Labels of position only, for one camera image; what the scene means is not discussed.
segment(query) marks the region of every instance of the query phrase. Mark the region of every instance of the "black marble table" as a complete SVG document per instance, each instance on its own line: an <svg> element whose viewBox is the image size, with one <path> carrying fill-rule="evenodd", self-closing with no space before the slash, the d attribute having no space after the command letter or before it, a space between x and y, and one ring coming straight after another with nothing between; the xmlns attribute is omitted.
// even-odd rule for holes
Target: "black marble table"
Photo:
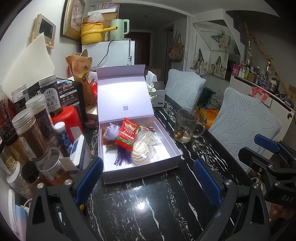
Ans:
<svg viewBox="0 0 296 241"><path fill-rule="evenodd" d="M169 102L163 108L155 108L155 116L171 137L176 108L175 103ZM86 138L89 143L91 140L91 151L97 155L97 130L86 133ZM243 169L208 131L187 144L176 145L183 155L174 170L109 185L99 180L86 212L87 222L99 240L196 240L217 210L193 174L197 158L203 158L224 178L250 184ZM230 232L237 213L235 209L223 235Z"/></svg>

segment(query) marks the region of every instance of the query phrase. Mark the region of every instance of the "human hand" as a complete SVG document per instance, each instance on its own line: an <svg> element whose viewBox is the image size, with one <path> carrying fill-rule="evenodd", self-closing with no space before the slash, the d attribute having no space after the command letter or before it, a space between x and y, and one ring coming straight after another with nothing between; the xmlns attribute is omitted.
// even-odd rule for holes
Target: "human hand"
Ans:
<svg viewBox="0 0 296 241"><path fill-rule="evenodd" d="M278 218L283 218L285 220L289 220L296 213L296 209L293 208L284 208L281 205L272 203L268 216L271 220L275 220Z"/></svg>

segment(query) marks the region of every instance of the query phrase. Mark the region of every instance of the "white pastry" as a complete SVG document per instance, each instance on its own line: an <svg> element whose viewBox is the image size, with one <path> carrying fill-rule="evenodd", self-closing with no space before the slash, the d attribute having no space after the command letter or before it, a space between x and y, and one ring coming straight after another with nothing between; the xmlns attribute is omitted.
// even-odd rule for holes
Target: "white pastry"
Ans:
<svg viewBox="0 0 296 241"><path fill-rule="evenodd" d="M145 142L136 142L134 143L133 150L131 152L131 157L135 165L144 164L149 160L148 157L148 146Z"/></svg>

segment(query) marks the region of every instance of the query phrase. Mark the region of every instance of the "green kettle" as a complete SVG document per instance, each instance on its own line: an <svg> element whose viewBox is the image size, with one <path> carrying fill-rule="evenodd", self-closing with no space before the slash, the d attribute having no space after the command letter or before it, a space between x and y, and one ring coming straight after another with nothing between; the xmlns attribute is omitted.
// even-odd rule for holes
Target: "green kettle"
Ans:
<svg viewBox="0 0 296 241"><path fill-rule="evenodd" d="M124 35L129 33L129 20L128 19L113 19L110 27L117 26L117 30L112 30L109 33L109 41L124 40Z"/></svg>

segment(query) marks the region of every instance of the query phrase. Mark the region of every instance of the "open box lid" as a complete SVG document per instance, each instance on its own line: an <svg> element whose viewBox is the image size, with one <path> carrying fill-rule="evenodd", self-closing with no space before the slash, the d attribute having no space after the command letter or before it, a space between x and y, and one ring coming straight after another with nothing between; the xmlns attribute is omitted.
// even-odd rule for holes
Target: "open box lid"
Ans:
<svg viewBox="0 0 296 241"><path fill-rule="evenodd" d="M154 115L144 69L145 65L96 69L99 123Z"/></svg>

